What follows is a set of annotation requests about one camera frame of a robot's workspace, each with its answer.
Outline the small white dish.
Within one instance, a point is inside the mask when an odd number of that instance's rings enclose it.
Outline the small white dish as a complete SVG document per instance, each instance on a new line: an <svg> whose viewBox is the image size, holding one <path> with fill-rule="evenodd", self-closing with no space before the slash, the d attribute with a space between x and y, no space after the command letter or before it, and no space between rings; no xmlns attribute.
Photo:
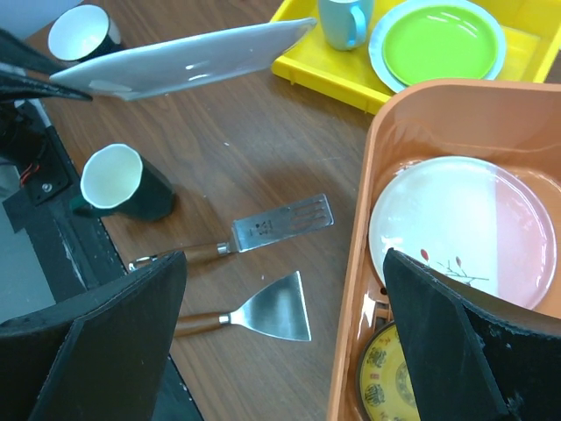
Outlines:
<svg viewBox="0 0 561 421"><path fill-rule="evenodd" d="M53 23L48 36L49 52L65 62L84 62L124 49L121 33L108 12L100 6L82 4Z"/></svg>

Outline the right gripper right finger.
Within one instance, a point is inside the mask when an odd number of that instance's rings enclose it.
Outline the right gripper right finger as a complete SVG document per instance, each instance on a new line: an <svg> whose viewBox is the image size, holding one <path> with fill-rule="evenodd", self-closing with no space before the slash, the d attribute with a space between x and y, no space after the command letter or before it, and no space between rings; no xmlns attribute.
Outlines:
<svg viewBox="0 0 561 421"><path fill-rule="evenodd" d="M558 420L560 320L390 249L383 274L423 420Z"/></svg>

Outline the red and teal plate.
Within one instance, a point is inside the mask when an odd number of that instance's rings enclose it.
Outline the red and teal plate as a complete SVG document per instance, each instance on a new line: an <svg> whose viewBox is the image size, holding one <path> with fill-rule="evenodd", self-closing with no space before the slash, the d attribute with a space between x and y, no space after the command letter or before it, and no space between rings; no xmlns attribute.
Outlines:
<svg viewBox="0 0 561 421"><path fill-rule="evenodd" d="M165 95L270 68L316 23L315 18L275 21L130 48L77 64L49 79L124 101Z"/></svg>

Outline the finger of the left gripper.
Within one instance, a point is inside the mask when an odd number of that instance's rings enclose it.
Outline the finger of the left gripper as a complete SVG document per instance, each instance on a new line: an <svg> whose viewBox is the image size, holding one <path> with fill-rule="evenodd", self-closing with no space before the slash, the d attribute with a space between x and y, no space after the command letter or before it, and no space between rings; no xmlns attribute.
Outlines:
<svg viewBox="0 0 561 421"><path fill-rule="evenodd" d="M92 96L56 83L27 75L22 68L1 63L1 102L59 97L91 102Z"/></svg>
<svg viewBox="0 0 561 421"><path fill-rule="evenodd" d="M2 63L44 75L52 75L65 69L4 29L0 29L0 55Z"/></svg>

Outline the pink and cream plate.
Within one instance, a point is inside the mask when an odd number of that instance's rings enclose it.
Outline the pink and cream plate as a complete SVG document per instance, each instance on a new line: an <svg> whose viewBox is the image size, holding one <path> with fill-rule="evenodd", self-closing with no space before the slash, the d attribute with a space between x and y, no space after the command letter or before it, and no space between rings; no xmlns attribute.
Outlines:
<svg viewBox="0 0 561 421"><path fill-rule="evenodd" d="M462 156L402 170L374 204L368 241L377 275L394 249L529 310L557 265L554 225L537 195L507 170Z"/></svg>

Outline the orange plastic dish bin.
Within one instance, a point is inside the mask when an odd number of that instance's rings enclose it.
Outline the orange plastic dish bin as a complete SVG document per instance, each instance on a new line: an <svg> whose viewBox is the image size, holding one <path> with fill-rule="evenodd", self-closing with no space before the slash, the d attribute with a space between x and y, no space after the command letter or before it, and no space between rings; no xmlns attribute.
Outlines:
<svg viewBox="0 0 561 421"><path fill-rule="evenodd" d="M367 135L330 385L330 420L365 420L357 390L359 359L372 336L395 323L384 274L377 275L370 254L374 204L402 170L444 156L491 162L519 178L543 203L556 233L557 265L549 292L532 311L560 320L559 86L467 79L416 84L380 109Z"/></svg>

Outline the light blue mug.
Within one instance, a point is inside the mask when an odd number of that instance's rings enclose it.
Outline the light blue mug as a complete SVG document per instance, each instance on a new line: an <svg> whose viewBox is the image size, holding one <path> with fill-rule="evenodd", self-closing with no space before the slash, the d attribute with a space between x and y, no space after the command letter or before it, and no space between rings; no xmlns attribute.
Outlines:
<svg viewBox="0 0 561 421"><path fill-rule="evenodd" d="M320 23L328 44L338 51L363 45L374 4L373 0L319 0Z"/></svg>

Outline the yellow patterned plate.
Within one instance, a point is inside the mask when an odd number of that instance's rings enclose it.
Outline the yellow patterned plate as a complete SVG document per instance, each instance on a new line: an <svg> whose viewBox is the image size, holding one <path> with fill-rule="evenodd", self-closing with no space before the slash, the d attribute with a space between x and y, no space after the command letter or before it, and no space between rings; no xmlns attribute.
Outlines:
<svg viewBox="0 0 561 421"><path fill-rule="evenodd" d="M395 323L380 328L364 349L359 359L357 390L366 420L420 418Z"/></svg>

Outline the lime green plate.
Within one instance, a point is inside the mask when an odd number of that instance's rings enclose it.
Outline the lime green plate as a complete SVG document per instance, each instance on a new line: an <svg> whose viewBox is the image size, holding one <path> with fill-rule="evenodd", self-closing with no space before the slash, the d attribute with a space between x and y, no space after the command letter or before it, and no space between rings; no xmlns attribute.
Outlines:
<svg viewBox="0 0 561 421"><path fill-rule="evenodd" d="M492 20L472 6L456 4L402 12L382 43L388 70L407 86L441 78L481 79L499 51Z"/></svg>

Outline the yellow plastic tray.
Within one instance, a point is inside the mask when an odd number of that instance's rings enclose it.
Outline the yellow plastic tray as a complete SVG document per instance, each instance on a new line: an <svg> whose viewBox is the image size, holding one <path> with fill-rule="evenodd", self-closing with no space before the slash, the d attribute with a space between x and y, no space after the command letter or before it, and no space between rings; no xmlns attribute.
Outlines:
<svg viewBox="0 0 561 421"><path fill-rule="evenodd" d="M502 81L543 82L560 48L560 2L478 1L501 25L507 41ZM394 92L375 74L367 45L339 52L317 25L272 65L275 75L374 114Z"/></svg>

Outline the white scalloped plate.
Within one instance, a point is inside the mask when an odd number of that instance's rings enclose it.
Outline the white scalloped plate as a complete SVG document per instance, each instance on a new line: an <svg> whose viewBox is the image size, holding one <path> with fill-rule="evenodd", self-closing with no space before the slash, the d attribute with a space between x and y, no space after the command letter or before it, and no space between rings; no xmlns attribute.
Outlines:
<svg viewBox="0 0 561 421"><path fill-rule="evenodd" d="M402 12L411 11L420 6L429 5L429 4L456 4L456 5L472 6L473 8L485 13L486 16L492 20L492 24L494 28L499 31L499 41L500 41L499 58L493 65L491 71L481 79L487 79L487 80L495 79L499 75L504 65L506 59L507 44L506 44L506 36L504 34L504 31L502 30L498 21L487 10L470 1L406 1L396 5L379 20L379 22L374 27L370 38L370 43L368 46L370 61L374 72L383 81L383 83L386 84L394 92L400 92L404 90L406 87L408 87L407 85L401 83L400 80L398 80L388 70L382 54L382 43L384 41L385 36L387 35L387 31L390 25L399 17L399 15Z"/></svg>

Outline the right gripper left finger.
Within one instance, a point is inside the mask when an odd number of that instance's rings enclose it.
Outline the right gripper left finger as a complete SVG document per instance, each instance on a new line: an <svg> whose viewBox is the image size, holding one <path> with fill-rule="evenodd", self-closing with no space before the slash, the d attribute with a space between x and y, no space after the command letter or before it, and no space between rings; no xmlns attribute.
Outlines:
<svg viewBox="0 0 561 421"><path fill-rule="evenodd" d="M149 420L181 307L182 252L1 324L3 420Z"/></svg>

